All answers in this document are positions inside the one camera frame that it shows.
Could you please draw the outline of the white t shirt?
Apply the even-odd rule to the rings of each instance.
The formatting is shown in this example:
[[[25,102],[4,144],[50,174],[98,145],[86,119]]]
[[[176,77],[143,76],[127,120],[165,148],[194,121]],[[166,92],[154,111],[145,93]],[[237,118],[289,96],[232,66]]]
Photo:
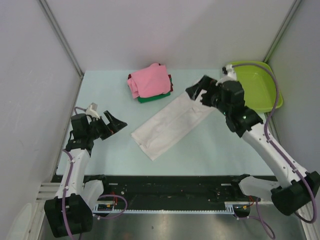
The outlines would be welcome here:
[[[152,161],[156,160],[214,110],[200,99],[197,96],[191,100],[186,92],[182,93],[133,131],[131,137]]]

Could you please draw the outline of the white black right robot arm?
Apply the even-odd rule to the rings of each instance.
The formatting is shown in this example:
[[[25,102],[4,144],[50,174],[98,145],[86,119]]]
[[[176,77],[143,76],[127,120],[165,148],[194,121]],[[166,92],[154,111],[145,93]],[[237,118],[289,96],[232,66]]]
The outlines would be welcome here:
[[[248,143],[276,177],[276,181],[271,181],[242,175],[230,188],[235,200],[242,201],[247,196],[268,200],[286,216],[308,203],[317,207],[315,197],[320,188],[320,175],[316,171],[308,172],[273,138],[267,124],[246,105],[240,82],[218,82],[205,75],[185,91],[191,100],[199,99],[202,105],[219,110],[225,116],[229,130]]]

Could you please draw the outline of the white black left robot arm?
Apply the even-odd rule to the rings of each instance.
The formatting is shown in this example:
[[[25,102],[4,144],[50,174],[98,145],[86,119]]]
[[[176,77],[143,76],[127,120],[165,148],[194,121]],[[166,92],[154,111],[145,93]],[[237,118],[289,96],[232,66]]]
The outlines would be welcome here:
[[[107,110],[104,115],[109,123],[105,123],[95,110],[89,109],[70,119],[72,130],[63,149],[68,156],[68,163],[55,196],[44,204],[49,226],[56,238],[72,238],[91,231],[97,200],[105,200],[110,196],[111,188],[102,181],[84,183],[94,141],[105,140],[128,125]]]

